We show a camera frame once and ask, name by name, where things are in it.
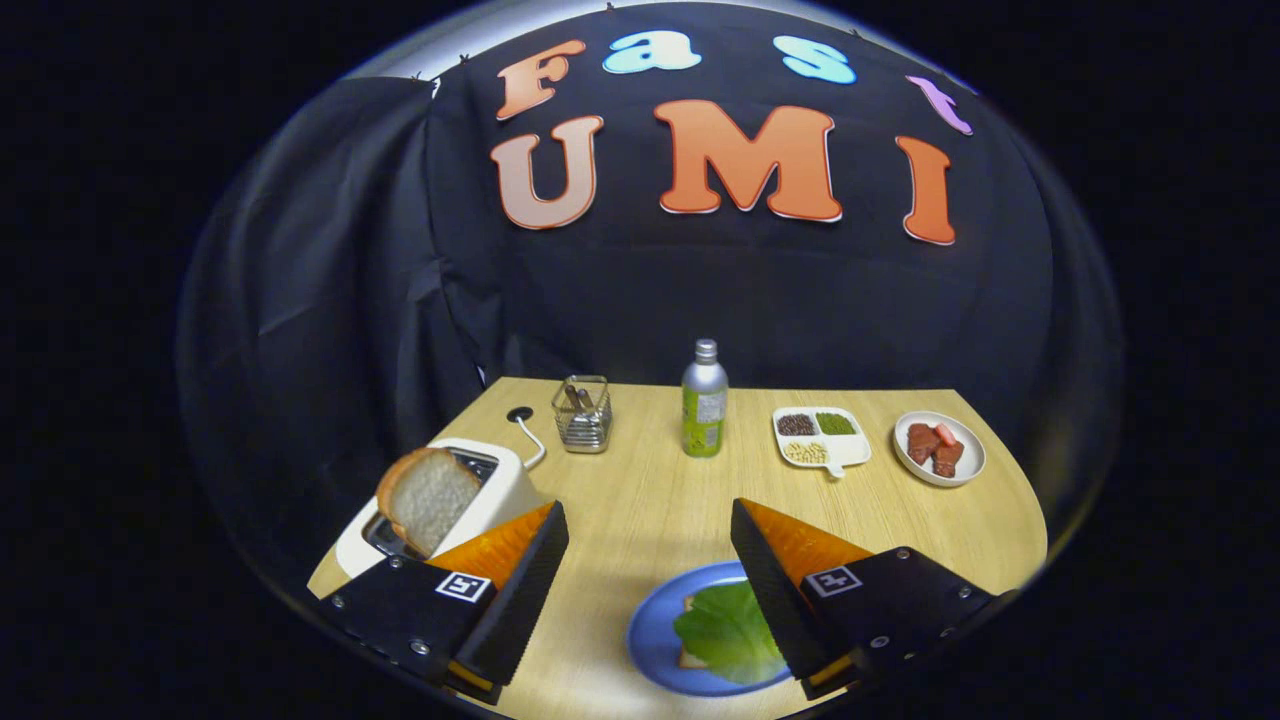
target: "dark background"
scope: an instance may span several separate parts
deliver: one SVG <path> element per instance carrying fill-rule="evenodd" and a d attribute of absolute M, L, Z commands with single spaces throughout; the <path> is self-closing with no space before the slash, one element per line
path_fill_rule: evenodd
<path fill-rule="evenodd" d="M 239 562 L 186 456 L 172 345 L 192 243 L 233 173 L 338 76 L 460 6 L 6 13 L 19 40 L 6 44 L 20 427 L 9 507 L 23 591 L 9 626 L 15 698 L 32 716 L 433 715 Z M 1252 223 L 1274 168 L 1252 104 L 1274 82 L 1274 14 L 842 8 L 1041 145 L 1100 231 L 1132 342 L 1125 443 L 1076 539 L 957 660 L 851 716 L 1258 712 L 1275 623 L 1247 591 L 1274 585 L 1252 550 L 1274 473 L 1261 470 L 1265 436 L 1238 447 L 1260 432 L 1239 409 L 1261 398 L 1268 365 L 1247 338 L 1267 332 L 1258 281 L 1274 241 Z"/>

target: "sausage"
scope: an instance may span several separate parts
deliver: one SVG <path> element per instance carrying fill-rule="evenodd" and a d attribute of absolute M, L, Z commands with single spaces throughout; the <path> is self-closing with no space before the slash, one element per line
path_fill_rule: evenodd
<path fill-rule="evenodd" d="M 951 428 L 946 427 L 942 423 L 938 423 L 938 425 L 933 428 L 933 432 L 938 433 L 938 437 L 942 438 L 943 445 L 946 445 L 947 447 L 955 447 L 956 436 L 955 433 L 951 432 Z"/>

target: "white cable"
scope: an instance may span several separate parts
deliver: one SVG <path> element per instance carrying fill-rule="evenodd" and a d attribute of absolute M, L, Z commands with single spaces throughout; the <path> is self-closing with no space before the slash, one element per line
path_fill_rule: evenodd
<path fill-rule="evenodd" d="M 524 418 L 517 415 L 516 421 L 520 423 L 520 429 L 525 430 L 525 434 L 529 436 L 529 439 L 534 441 L 534 443 L 538 445 L 538 455 L 535 455 L 529 462 L 525 462 L 525 469 L 529 470 L 532 469 L 534 465 L 538 465 L 538 462 L 547 455 L 547 446 L 543 445 L 543 441 L 538 439 L 538 437 L 534 436 L 534 433 L 529 432 L 529 427 L 525 425 Z"/>

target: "wooden table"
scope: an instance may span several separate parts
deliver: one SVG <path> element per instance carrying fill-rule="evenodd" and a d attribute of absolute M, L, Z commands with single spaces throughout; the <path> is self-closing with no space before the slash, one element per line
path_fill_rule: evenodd
<path fill-rule="evenodd" d="M 1027 477 L 955 391 L 733 388 L 723 448 L 694 459 L 680 448 L 678 387 L 611 384 L 614 424 L 600 455 L 571 454 L 559 443 L 550 409 L 557 387 L 559 380 L 502 378 L 439 436 L 500 445 L 529 459 L 536 447 L 506 416 L 512 407 L 532 407 L 526 424 L 547 456 L 529 474 L 539 491 L 564 503 L 568 551 L 516 678 L 499 698 L 504 715 L 772 719 L 817 705 L 796 682 L 730 698 L 686 697 L 654 685 L 628 659 L 627 623 L 654 588 L 737 559 L 730 542 L 736 497 L 872 552 L 915 547 L 991 593 L 1021 587 L 1044 562 L 1044 516 Z M 792 405 L 851 411 L 872 442 L 872 459 L 846 468 L 840 480 L 823 469 L 788 465 L 771 415 Z M 956 488 L 911 475 L 891 445 L 893 424 L 911 410 L 950 415 L 977 433 L 987 451 L 982 474 Z"/>

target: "aluminum bottle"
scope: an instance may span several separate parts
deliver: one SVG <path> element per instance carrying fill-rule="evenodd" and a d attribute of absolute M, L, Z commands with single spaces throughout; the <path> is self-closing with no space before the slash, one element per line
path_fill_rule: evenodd
<path fill-rule="evenodd" d="M 714 340 L 694 345 L 694 361 L 681 380 L 684 396 L 682 443 L 694 457 L 710 457 L 724 443 L 724 411 L 728 404 L 728 374 L 717 361 Z"/>

